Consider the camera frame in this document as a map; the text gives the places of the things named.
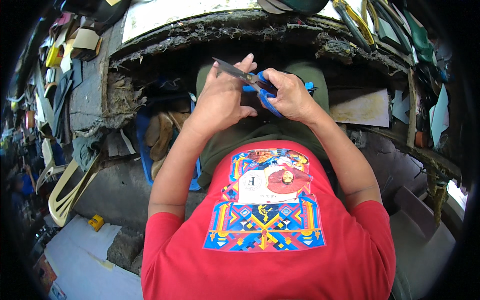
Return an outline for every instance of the geometric pattern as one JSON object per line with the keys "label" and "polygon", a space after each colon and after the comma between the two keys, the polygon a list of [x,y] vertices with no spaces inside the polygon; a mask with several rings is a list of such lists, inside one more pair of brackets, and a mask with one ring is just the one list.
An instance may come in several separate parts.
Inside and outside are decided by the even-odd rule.
{"label": "geometric pattern", "polygon": [[[238,203],[239,179],[249,170],[288,162],[289,149],[260,149],[232,157],[229,184],[215,203],[204,249],[217,251],[298,251],[325,245],[320,210],[310,182],[297,191],[295,202]],[[308,158],[296,168],[309,173]]]}

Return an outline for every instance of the yellow box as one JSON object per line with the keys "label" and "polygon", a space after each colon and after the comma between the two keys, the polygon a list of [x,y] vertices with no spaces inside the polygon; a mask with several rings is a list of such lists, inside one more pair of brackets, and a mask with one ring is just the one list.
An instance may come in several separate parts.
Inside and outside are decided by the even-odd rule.
{"label": "yellow box", "polygon": [[98,231],[103,224],[105,224],[105,221],[99,215],[95,215],[90,219],[90,221],[88,221],[88,223],[93,227],[93,229],[95,229],[95,231]]}
{"label": "yellow box", "polygon": [[45,61],[45,66],[50,67],[59,67],[61,63],[61,59],[63,58],[63,46],[56,48],[55,46],[51,46],[50,50],[48,51],[47,60]]}

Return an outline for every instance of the red t-shirt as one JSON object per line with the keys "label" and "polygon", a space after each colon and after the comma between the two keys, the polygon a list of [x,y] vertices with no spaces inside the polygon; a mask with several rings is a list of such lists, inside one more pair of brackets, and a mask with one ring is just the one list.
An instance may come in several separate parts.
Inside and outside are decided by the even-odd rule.
{"label": "red t-shirt", "polygon": [[236,149],[186,222],[157,213],[146,225],[146,300],[385,300],[394,277],[383,206],[348,213],[318,159],[294,142]]}

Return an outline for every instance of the blue plastic container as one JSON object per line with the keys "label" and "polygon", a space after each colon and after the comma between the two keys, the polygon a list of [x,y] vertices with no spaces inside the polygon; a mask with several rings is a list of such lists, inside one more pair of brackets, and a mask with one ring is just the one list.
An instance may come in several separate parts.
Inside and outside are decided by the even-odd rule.
{"label": "blue plastic container", "polygon": [[[190,100],[191,111],[195,108],[195,103]],[[140,157],[142,158],[142,165],[144,167],[145,178],[148,184],[153,185],[153,179],[150,175],[150,170],[152,169],[153,160],[150,158],[150,147],[145,144],[144,136],[148,128],[148,123],[150,122],[150,109],[147,107],[141,108],[135,120],[135,125],[137,127],[137,139],[138,144],[140,145]],[[190,191],[198,191],[200,186],[197,183],[197,179],[200,176],[200,159],[197,159],[197,164],[195,170],[193,171],[193,178],[190,183]]]}

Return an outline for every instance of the man's left hand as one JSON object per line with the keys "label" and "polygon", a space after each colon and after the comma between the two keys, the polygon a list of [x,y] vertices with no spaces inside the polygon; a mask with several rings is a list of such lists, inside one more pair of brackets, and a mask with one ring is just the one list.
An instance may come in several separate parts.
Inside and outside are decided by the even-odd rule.
{"label": "man's left hand", "polygon": [[[253,54],[249,54],[234,66],[251,72],[257,68],[257,63],[253,62]],[[218,62],[215,62],[207,75],[195,110],[184,124],[184,128],[188,127],[208,138],[243,118],[257,116],[254,108],[240,105],[243,82],[225,72],[217,77],[217,72]]]}

